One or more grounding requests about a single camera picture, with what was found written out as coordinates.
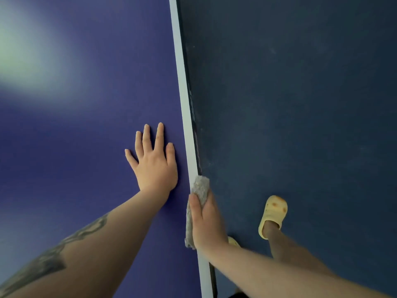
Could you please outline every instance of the white edge line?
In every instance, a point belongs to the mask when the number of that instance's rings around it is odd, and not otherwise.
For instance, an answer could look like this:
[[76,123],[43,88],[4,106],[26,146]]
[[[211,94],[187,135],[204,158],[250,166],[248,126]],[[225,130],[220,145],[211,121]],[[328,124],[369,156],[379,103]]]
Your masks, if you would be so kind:
[[[196,161],[196,148],[193,139],[193,128],[192,128],[192,118],[190,114],[189,96],[187,92],[185,62],[183,59],[183,51],[182,51],[181,30],[179,27],[179,17],[178,17],[178,8],[177,8],[176,0],[170,0],[170,9],[171,9],[172,33],[173,33],[174,48],[175,48],[176,69],[178,74],[179,96],[181,98],[183,133],[185,135],[187,170],[189,174],[190,186],[192,186],[196,179],[196,176],[198,175],[198,171],[197,171],[197,161]],[[197,253],[197,259],[198,259],[198,271],[200,274],[201,297],[213,298],[214,294],[212,291],[210,264],[200,253]]]

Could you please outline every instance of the forearm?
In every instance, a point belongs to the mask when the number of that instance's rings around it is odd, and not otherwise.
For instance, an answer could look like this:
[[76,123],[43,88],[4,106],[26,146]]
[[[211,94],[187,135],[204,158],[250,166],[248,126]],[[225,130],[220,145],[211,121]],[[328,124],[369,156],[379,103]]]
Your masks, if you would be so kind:
[[[15,290],[9,297],[111,297],[168,194],[141,191],[67,237],[28,265],[29,276],[17,273],[17,279],[22,276],[25,282],[14,284]],[[0,287],[0,297],[5,297],[4,289]]]
[[207,257],[251,298],[387,297],[347,280],[289,266],[228,244]]

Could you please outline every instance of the tattoo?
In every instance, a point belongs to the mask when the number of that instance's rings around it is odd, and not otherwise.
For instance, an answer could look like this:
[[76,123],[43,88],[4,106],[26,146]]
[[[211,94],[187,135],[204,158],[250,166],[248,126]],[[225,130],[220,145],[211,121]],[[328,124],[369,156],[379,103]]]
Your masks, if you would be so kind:
[[16,290],[40,279],[41,277],[66,269],[65,261],[60,255],[64,247],[71,242],[83,240],[88,235],[100,230],[104,225],[106,225],[107,221],[108,213],[75,232],[71,236],[63,239],[58,245],[35,258],[10,279],[0,285],[0,298],[4,298],[12,294]]

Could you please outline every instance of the hand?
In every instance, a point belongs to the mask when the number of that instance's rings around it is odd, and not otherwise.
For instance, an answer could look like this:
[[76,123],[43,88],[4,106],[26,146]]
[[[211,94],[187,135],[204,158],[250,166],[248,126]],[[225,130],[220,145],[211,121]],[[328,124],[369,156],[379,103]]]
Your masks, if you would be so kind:
[[210,190],[203,209],[196,194],[189,195],[189,204],[193,220],[193,240],[196,249],[207,258],[225,244],[228,245],[227,235],[221,213],[216,205],[214,194]]
[[135,151],[138,161],[131,155],[129,149],[126,149],[126,158],[136,175],[139,189],[161,191],[168,197],[178,182],[178,171],[172,143],[166,146],[167,158],[164,155],[164,125],[158,124],[154,149],[150,140],[150,126],[145,125],[143,136],[137,131]]

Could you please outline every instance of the right hand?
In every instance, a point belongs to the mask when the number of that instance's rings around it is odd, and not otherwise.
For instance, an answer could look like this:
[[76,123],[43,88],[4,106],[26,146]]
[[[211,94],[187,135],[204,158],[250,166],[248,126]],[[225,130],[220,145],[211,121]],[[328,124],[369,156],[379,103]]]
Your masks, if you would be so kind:
[[193,240],[196,249],[207,258],[225,244],[228,245],[223,219],[216,205],[214,194],[208,192],[208,199],[203,209],[196,194],[189,195],[189,204],[193,220]]

